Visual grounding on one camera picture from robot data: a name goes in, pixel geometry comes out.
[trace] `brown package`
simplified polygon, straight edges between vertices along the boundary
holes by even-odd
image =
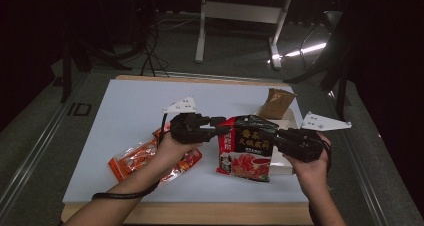
[[[282,89],[270,88],[268,98],[258,116],[263,119],[280,120],[293,102],[295,94]]]

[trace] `forearm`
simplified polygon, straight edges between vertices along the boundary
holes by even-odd
[[[309,203],[311,204],[313,213],[318,218],[321,225],[346,225],[327,190],[323,190],[320,193],[314,193],[313,196],[309,197]]]
[[[107,192],[117,194],[141,192],[160,180],[162,175],[163,172],[156,169],[154,163],[149,163]],[[93,200],[73,215],[65,225],[122,225],[140,200],[141,198]]]

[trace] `orange plastic package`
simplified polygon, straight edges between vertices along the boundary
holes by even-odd
[[[141,169],[154,157],[157,151],[159,132],[160,130],[156,130],[153,133],[155,136],[153,139],[140,144],[136,148],[130,148],[124,153],[117,154],[110,159],[109,167],[119,182],[123,181],[134,171]],[[198,149],[196,151],[195,153],[186,153],[181,161],[175,165],[171,173],[161,179],[161,183],[169,182],[193,167],[202,158],[200,151]]]

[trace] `white tabletop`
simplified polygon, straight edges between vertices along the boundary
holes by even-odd
[[[118,181],[108,166],[117,153],[152,138],[160,127],[162,109],[192,96],[197,113],[233,117],[253,114],[263,105],[270,86],[111,80],[81,153],[63,202],[88,202]],[[292,92],[290,87],[279,87]],[[302,122],[297,101],[290,105]],[[203,158],[189,171],[161,185],[145,202],[307,202],[294,175],[271,175],[269,183],[215,172],[218,142],[200,151]]]

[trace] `red food package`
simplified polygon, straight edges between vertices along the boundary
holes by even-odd
[[[218,136],[218,173],[269,182],[273,145],[260,138],[260,130],[276,132],[278,125],[255,115],[237,116],[220,125],[231,126],[226,135]]]
[[[169,123],[165,127],[165,130],[169,129]],[[109,161],[109,167],[112,169],[113,174],[119,182],[127,178],[131,173],[139,170],[146,165],[155,155],[157,151],[157,138],[159,136],[160,129],[153,132],[155,136],[153,139],[140,144],[136,148],[130,148],[124,153],[117,154]],[[162,182],[169,182],[180,174],[189,170],[196,164],[201,158],[202,154],[198,149],[196,152],[186,153],[181,161],[175,165],[171,173],[161,179]]]

